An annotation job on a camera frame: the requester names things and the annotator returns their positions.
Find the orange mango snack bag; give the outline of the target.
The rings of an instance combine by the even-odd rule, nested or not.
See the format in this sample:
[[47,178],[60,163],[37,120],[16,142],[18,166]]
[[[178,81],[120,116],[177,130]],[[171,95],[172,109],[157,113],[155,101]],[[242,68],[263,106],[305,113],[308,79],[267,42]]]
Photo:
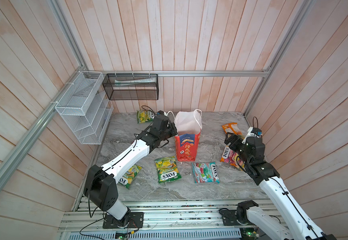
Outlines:
[[243,139],[245,137],[243,132],[239,129],[238,123],[224,124],[224,125],[222,125],[222,128],[223,128],[225,134],[235,134],[235,135],[239,136],[241,139]]

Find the teal red Fox's candy bag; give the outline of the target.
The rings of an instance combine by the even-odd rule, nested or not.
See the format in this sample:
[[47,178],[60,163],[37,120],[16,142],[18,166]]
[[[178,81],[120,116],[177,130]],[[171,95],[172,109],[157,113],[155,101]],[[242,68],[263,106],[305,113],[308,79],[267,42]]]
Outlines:
[[195,183],[220,183],[217,165],[210,163],[192,163]]

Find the red paper bag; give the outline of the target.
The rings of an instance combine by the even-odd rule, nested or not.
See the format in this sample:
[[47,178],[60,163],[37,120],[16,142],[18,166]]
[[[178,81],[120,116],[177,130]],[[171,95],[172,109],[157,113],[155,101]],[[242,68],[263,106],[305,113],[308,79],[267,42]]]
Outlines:
[[175,126],[178,135],[176,141],[176,157],[180,162],[194,162],[196,160],[201,136],[202,111],[178,112],[175,116]]

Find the orange Fox's fruit candy bag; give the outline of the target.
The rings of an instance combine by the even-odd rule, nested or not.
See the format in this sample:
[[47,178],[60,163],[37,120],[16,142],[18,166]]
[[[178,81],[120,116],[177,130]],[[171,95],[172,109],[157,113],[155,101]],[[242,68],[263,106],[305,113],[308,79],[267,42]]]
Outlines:
[[241,171],[243,171],[245,167],[245,164],[239,158],[239,155],[228,146],[225,146],[220,162],[227,163]]

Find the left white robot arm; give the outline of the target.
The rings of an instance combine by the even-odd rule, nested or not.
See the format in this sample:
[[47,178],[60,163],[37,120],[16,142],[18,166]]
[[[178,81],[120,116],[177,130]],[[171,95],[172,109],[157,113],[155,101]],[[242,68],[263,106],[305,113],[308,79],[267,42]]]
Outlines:
[[160,147],[162,141],[178,134],[168,114],[159,111],[153,122],[136,136],[134,142],[110,162],[89,168],[84,195],[101,211],[118,221],[120,227],[129,223],[130,209],[119,200],[117,183],[139,160]]

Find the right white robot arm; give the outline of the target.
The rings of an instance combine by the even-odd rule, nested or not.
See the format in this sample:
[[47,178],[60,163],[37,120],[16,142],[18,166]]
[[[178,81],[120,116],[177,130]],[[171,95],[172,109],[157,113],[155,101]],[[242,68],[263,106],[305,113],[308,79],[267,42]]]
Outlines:
[[235,211],[220,210],[225,226],[253,224],[272,240],[335,239],[314,223],[287,189],[277,170],[265,161],[266,146],[258,128],[250,128],[244,138],[227,133],[225,144],[238,154],[244,163],[244,171],[268,195],[286,223],[283,226],[250,200],[238,203]]

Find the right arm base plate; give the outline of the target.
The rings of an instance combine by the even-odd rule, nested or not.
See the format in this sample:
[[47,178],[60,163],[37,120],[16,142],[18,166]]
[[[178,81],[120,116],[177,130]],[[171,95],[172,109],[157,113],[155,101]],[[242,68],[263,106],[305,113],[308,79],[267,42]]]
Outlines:
[[237,211],[227,208],[219,209],[219,214],[222,216],[224,226],[246,226],[250,222],[247,220],[239,220],[236,215]]

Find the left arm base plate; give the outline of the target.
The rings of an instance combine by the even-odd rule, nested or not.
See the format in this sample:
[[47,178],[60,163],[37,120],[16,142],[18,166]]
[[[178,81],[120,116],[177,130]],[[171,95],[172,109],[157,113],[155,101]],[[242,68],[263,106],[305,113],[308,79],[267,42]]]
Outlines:
[[104,219],[103,228],[104,229],[126,229],[126,228],[140,229],[143,227],[143,222],[144,222],[143,212],[128,211],[121,220],[118,220],[114,216],[108,214],[106,218]]

